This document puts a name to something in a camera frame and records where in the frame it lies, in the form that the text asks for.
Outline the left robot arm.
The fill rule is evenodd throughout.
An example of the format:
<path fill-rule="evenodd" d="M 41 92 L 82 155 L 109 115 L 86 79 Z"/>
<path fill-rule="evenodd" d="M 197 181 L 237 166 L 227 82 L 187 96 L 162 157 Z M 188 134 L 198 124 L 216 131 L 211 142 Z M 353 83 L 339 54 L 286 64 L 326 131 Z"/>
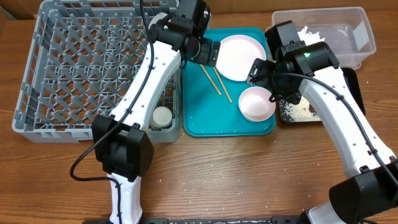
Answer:
<path fill-rule="evenodd" d="M 92 124 L 97 161 L 111 183 L 108 223 L 140 223 L 141 178 L 149 169 L 154 147 L 147 130 L 155 106 L 182 61 L 214 66 L 220 43 L 205 38 L 211 19 L 205 1 L 186 0 L 175 12 L 142 21 L 148 40 L 141 66 L 122 100 L 108 116 Z"/>

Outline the white napkin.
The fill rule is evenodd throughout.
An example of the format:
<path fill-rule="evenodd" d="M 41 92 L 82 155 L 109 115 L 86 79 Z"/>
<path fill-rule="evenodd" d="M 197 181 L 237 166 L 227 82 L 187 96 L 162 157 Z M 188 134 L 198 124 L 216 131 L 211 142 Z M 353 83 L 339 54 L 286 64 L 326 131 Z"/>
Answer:
<path fill-rule="evenodd" d="M 321 38 L 319 32 L 312 33 L 305 26 L 301 31 L 298 31 L 300 40 L 304 41 L 306 45 L 316 44 L 318 42 L 324 42 L 325 38 Z"/>

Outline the grey-white bowl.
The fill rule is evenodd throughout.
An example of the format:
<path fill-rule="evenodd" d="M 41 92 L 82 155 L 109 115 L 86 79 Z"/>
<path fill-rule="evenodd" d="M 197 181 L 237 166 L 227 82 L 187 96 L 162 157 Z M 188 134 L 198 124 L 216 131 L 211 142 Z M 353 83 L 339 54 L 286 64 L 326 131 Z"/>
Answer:
<path fill-rule="evenodd" d="M 170 20 L 170 15 L 165 12 L 160 12 L 151 20 L 149 30 L 163 29 L 166 22 Z"/>

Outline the white paper cup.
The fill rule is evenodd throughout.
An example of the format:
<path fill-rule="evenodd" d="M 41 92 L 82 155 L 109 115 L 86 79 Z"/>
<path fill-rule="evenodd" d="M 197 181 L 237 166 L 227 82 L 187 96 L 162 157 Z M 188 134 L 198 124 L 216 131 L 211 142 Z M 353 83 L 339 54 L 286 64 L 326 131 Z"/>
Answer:
<path fill-rule="evenodd" d="M 157 107 L 150 121 L 152 129 L 168 128 L 172 124 L 173 114 L 170 109 L 165 106 Z"/>

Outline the pile of rice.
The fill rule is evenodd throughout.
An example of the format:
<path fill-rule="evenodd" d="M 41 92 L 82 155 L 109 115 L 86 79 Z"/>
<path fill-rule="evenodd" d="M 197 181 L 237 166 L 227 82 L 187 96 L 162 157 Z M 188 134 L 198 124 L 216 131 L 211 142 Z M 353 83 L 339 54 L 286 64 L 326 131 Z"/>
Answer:
<path fill-rule="evenodd" d="M 291 104 L 287 101 L 279 101 L 280 118 L 285 123 L 308 123 L 321 121 L 317 113 L 311 113 L 308 110 L 310 103 L 301 98 L 297 105 Z"/>

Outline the pink bowl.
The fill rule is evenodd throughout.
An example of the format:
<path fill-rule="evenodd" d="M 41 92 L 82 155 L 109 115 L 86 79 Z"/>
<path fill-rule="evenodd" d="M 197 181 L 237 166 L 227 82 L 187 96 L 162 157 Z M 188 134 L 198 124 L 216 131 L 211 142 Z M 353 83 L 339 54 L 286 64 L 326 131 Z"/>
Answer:
<path fill-rule="evenodd" d="M 265 121 L 274 114 L 276 109 L 276 104 L 270 102 L 270 97 L 271 92 L 263 87 L 249 87 L 239 96 L 239 110 L 247 120 Z"/>

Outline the brown food scrap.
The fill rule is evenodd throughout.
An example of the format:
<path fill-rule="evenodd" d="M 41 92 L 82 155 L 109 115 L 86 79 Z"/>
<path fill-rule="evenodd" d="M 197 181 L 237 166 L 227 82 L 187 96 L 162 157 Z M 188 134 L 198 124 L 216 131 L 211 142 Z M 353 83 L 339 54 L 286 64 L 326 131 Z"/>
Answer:
<path fill-rule="evenodd" d="M 313 108 L 312 105 L 309 105 L 308 110 L 309 110 L 311 113 L 316 113 L 316 111 L 315 111 L 315 109 Z"/>

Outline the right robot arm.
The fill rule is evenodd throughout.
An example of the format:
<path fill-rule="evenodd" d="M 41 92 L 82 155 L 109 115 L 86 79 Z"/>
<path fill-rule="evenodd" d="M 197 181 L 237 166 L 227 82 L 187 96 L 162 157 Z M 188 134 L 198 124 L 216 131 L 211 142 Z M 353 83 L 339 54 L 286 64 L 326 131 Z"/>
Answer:
<path fill-rule="evenodd" d="M 292 21 L 270 28 L 270 60 L 256 59 L 250 85 L 271 92 L 270 101 L 305 98 L 319 115 L 340 155 L 346 180 L 331 187 L 327 202 L 306 210 L 297 223 L 366 223 L 397 206 L 397 158 L 355 102 L 343 70 L 325 42 L 307 45 Z"/>

